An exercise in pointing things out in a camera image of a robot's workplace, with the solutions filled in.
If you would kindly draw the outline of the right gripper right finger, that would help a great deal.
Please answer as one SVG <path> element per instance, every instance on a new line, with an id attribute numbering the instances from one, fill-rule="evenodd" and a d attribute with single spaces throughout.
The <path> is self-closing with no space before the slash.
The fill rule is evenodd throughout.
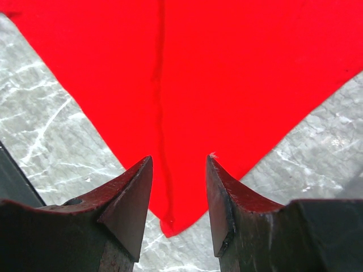
<path id="1" fill-rule="evenodd" d="M 206 160 L 214 255 L 222 271 L 361 271 L 362 200 L 281 205 Z"/>

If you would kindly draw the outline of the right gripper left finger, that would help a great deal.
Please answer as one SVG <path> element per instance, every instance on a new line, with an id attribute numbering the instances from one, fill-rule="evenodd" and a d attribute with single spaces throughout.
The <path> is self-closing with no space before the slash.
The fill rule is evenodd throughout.
<path id="1" fill-rule="evenodd" d="M 140 259 L 151 156 L 63 205 L 1 200 L 2 271 L 132 271 Z"/>

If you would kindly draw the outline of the red t shirt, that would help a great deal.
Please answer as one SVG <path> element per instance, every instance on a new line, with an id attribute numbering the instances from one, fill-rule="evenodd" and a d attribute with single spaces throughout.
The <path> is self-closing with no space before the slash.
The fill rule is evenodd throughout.
<path id="1" fill-rule="evenodd" d="M 125 168 L 151 155 L 167 237 L 362 70 L 361 1 L 2 1 Z"/>

